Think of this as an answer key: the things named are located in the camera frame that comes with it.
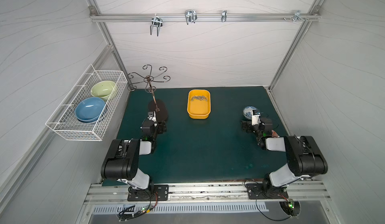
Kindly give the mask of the yellow plastic storage box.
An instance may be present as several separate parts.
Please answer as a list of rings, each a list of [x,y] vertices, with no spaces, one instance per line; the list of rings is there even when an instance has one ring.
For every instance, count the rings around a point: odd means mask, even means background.
[[[208,101],[190,101],[192,96],[204,95]],[[211,94],[208,90],[191,90],[188,93],[187,112],[191,119],[207,119],[211,113]]]

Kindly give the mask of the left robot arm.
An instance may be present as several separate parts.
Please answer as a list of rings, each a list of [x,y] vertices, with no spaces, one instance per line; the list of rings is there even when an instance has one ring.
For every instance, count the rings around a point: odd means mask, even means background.
[[[101,177],[153,193],[152,178],[139,169],[139,157],[154,153],[157,136],[166,132],[167,119],[164,111],[150,111],[140,127],[141,138],[112,140],[102,163]]]

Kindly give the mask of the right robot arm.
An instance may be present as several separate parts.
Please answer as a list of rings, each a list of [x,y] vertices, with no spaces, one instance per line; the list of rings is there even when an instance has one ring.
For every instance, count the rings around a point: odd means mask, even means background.
[[[300,179],[324,175],[328,164],[312,136],[283,136],[273,130],[272,120],[261,116],[259,109],[247,106],[242,129],[256,136],[258,146],[267,151],[284,152],[287,163],[263,179],[257,188],[265,194],[279,194],[287,185]]]

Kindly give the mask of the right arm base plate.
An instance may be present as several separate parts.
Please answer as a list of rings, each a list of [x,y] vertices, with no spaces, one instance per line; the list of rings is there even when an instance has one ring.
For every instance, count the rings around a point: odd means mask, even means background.
[[[245,184],[250,200],[285,200],[289,199],[286,188],[274,187],[263,183]]]

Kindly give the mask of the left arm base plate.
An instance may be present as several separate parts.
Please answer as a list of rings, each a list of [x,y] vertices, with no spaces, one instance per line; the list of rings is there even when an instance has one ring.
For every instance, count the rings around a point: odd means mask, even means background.
[[[155,202],[168,200],[169,185],[151,185],[147,189],[128,188],[128,202]]]

